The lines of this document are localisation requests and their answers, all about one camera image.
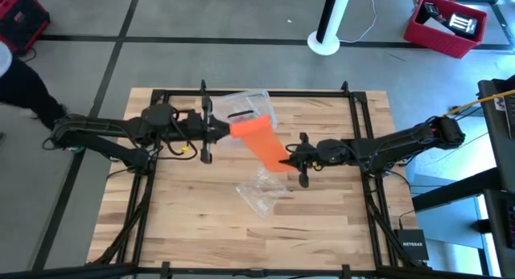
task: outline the black pants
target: black pants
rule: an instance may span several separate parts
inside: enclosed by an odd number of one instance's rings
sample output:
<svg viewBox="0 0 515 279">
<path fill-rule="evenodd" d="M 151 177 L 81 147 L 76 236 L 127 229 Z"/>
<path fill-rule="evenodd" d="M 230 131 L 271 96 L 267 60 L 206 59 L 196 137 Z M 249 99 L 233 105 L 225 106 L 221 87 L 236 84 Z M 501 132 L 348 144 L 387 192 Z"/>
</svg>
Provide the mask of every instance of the black pants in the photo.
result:
<svg viewBox="0 0 515 279">
<path fill-rule="evenodd" d="M 16 57 L 0 77 L 0 102 L 31 109 L 50 130 L 56 119 L 66 115 L 63 106 L 48 93 L 38 73 Z"/>
</svg>

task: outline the white stand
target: white stand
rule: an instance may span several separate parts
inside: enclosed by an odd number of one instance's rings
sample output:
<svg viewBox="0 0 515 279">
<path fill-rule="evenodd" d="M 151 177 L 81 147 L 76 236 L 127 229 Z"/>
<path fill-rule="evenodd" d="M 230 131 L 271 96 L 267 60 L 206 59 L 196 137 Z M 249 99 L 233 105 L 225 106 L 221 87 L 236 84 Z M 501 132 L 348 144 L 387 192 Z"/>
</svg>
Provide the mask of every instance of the white stand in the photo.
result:
<svg viewBox="0 0 515 279">
<path fill-rule="evenodd" d="M 344 17 L 348 0 L 326 0 L 323 7 L 319 29 L 307 37 L 307 46 L 316 54 L 332 55 L 340 48 L 340 39 L 336 37 L 341 19 Z M 318 32 L 324 32 L 322 39 L 317 39 Z"/>
</svg>

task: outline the wooden table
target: wooden table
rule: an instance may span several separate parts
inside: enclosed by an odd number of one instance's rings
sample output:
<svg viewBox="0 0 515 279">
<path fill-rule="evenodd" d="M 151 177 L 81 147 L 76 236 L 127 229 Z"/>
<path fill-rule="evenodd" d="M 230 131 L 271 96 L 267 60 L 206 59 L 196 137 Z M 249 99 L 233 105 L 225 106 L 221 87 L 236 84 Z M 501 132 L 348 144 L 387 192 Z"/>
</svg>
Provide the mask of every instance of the wooden table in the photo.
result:
<svg viewBox="0 0 515 279">
<path fill-rule="evenodd" d="M 125 119 L 141 114 L 152 91 L 132 89 Z M 367 92 L 367 96 L 375 136 L 392 133 L 386 92 Z M 348 99 L 272 97 L 271 101 L 279 121 L 276 132 L 284 144 L 298 143 L 300 132 L 308 133 L 312 143 L 354 137 Z M 170 102 L 178 109 L 201 111 L 198 96 L 175 96 Z M 119 143 L 130 145 L 127 140 Z M 165 150 L 161 156 L 171 155 Z M 172 268 L 327 270 L 346 264 L 352 270 L 375 269 L 358 167 L 311 171 L 308 189 L 298 184 L 297 174 L 277 174 L 290 193 L 280 198 L 273 215 L 262 219 L 235 188 L 256 176 L 260 162 L 242 146 L 213 146 L 212 154 L 212 165 L 204 165 L 200 158 L 158 162 L 140 266 L 160 267 L 162 261 L 170 261 Z M 114 163 L 111 171 L 122 168 Z M 88 261 L 99 257 L 122 228 L 132 178 L 123 173 L 107 182 Z M 389 176 L 385 193 L 396 228 L 400 214 L 413 209 L 410 191 L 402 179 Z M 416 228 L 413 213 L 404 215 L 402 222 L 405 228 Z M 385 237 L 378 230 L 382 259 L 388 264 Z"/>
</svg>

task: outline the black metal frame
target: black metal frame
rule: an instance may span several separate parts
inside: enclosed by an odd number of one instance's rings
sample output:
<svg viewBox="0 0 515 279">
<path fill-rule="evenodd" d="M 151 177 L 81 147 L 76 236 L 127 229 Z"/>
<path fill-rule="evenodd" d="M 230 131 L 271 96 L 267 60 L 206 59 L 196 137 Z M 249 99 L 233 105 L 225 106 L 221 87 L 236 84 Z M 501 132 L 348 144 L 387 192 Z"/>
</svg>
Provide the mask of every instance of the black metal frame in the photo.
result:
<svg viewBox="0 0 515 279">
<path fill-rule="evenodd" d="M 235 93 L 236 91 L 208 91 L 211 96 L 223 96 Z M 198 96 L 198 90 L 154 90 L 152 92 L 150 105 L 156 105 L 159 100 L 162 103 L 168 103 L 172 96 Z M 369 107 L 366 92 L 349 92 L 347 82 L 344 82 L 340 91 L 334 92 L 300 92 L 300 91 L 269 91 L 270 96 L 292 96 L 292 97 L 341 97 L 348 98 L 352 118 L 352 127 L 356 137 L 361 137 L 360 122 L 357 115 L 356 102 L 360 102 L 365 122 L 366 136 L 373 137 L 373 127 L 370 119 Z M 377 188 L 377 201 L 379 208 L 376 207 L 372 192 L 370 191 L 369 181 L 371 178 L 365 176 L 361 172 L 361 181 L 363 184 L 365 196 L 365 208 L 367 210 L 367 218 L 369 224 L 370 240 L 372 242 L 373 259 L 376 270 L 370 271 L 353 271 L 349 265 L 342 265 L 341 270 L 294 270 L 294 269 L 202 269 L 202 268 L 170 268 L 170 262 L 163 262 L 161 268 L 142 268 L 138 267 L 144 232 L 146 227 L 146 218 L 148 216 L 150 197 L 154 186 L 154 177 L 156 164 L 150 166 L 150 173 L 147 175 L 144 194 L 138 203 L 138 192 L 142 183 L 142 175 L 135 174 L 133 186 L 130 192 L 129 202 L 127 204 L 127 213 L 124 228 L 120 231 L 115 241 L 106 250 L 103 256 L 84 266 L 34 270 L 30 272 L 5 273 L 0 274 L 2 279 L 15 278 L 68 278 L 74 279 L 97 279 L 97 278 L 119 278 L 122 276 L 136 275 L 140 273 L 160 274 L 162 279 L 169 279 L 176 274 L 200 274 L 200 275 L 243 275 L 247 277 L 267 277 L 267 276 L 327 276 L 348 278 L 351 277 L 384 277 L 384 278 L 425 278 L 437 279 L 442 277 L 449 278 L 489 278 L 479 277 L 462 273 L 449 273 L 433 271 L 424 265 L 412 261 L 410 256 L 402 249 L 397 237 L 394 235 L 389 223 L 388 206 L 385 198 L 385 190 L 382 178 L 374 178 Z M 134 252 L 132 259 L 126 263 L 126 250 L 129 239 L 129 233 L 138 223 L 136 231 L 136 239 L 134 244 Z M 381 259 L 381 250 L 379 238 L 377 234 L 377 225 L 385 233 L 386 246 L 389 254 L 389 266 L 383 265 Z M 114 264 L 111 264 L 114 255 L 117 258 Z M 403 262 L 404 267 L 398 267 L 398 258 Z"/>
</svg>

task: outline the orange towel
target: orange towel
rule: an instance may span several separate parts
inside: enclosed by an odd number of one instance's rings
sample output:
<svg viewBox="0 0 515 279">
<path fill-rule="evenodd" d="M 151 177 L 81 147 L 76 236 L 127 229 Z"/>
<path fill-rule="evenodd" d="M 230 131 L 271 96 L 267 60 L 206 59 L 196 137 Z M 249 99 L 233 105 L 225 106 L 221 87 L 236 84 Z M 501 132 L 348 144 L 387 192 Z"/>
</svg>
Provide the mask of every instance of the orange towel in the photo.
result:
<svg viewBox="0 0 515 279">
<path fill-rule="evenodd" d="M 290 155 L 284 150 L 270 123 L 270 116 L 231 124 L 231 135 L 241 138 L 245 145 L 263 162 L 271 172 L 295 170 L 293 166 L 280 163 Z"/>
</svg>

